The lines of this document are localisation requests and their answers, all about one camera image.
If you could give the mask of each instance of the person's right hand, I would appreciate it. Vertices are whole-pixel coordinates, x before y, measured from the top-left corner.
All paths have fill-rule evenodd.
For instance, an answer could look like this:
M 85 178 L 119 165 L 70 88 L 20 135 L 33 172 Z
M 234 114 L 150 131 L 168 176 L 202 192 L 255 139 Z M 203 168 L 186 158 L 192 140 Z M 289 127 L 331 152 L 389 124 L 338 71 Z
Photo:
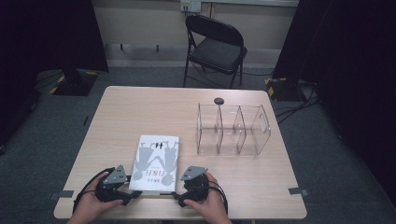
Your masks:
M 218 188 L 219 186 L 216 185 L 218 180 L 213 177 L 210 173 L 205 173 L 207 179 L 209 180 L 209 186 L 213 188 Z M 199 212 L 204 219 L 212 224 L 229 224 L 232 223 L 231 220 L 228 218 L 228 215 L 224 208 L 224 203 L 221 198 L 219 192 L 214 189 L 209 189 L 207 194 L 207 198 L 203 202 L 196 202 L 190 199 L 186 199 L 183 202 L 187 206 L 195 209 Z

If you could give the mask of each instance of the transparent container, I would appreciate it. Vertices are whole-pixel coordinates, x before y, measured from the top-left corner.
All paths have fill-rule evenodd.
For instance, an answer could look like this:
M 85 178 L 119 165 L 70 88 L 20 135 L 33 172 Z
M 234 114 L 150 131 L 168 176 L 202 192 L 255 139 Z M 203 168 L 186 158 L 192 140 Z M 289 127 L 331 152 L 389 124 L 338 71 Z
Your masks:
M 258 156 L 271 136 L 262 105 L 200 105 L 198 154 Z

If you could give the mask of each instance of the white book cover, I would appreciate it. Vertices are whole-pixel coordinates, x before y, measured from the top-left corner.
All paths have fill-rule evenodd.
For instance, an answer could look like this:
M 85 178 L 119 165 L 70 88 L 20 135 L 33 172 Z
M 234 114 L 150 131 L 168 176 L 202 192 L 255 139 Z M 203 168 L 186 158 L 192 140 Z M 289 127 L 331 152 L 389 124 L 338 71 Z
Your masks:
M 158 195 L 176 190 L 178 136 L 141 135 L 130 190 Z

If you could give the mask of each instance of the hand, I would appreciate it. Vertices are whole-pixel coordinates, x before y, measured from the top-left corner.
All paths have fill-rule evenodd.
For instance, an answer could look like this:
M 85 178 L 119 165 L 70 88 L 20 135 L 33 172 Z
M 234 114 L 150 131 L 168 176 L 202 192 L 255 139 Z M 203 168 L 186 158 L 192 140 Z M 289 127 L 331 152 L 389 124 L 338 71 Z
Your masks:
M 67 223 L 90 223 L 97 219 L 102 213 L 122 204 L 122 200 L 111 201 L 108 203 L 100 202 L 95 196 L 95 189 L 100 179 L 107 175 L 103 173 L 96 177 L 92 183 L 85 189 L 86 193 L 82 195 L 78 206 Z
M 213 177 L 213 175 L 210 173 L 205 174 L 207 176 L 207 179 L 209 180 L 209 186 L 218 188 L 219 186 L 216 185 L 218 183 L 218 180 L 216 180 L 215 177 Z M 209 223 L 232 223 L 231 220 L 228 218 L 227 213 L 225 212 L 224 203 L 220 193 L 214 189 L 209 190 L 207 198 L 204 202 L 196 202 L 190 199 L 186 199 L 183 203 L 199 212 Z

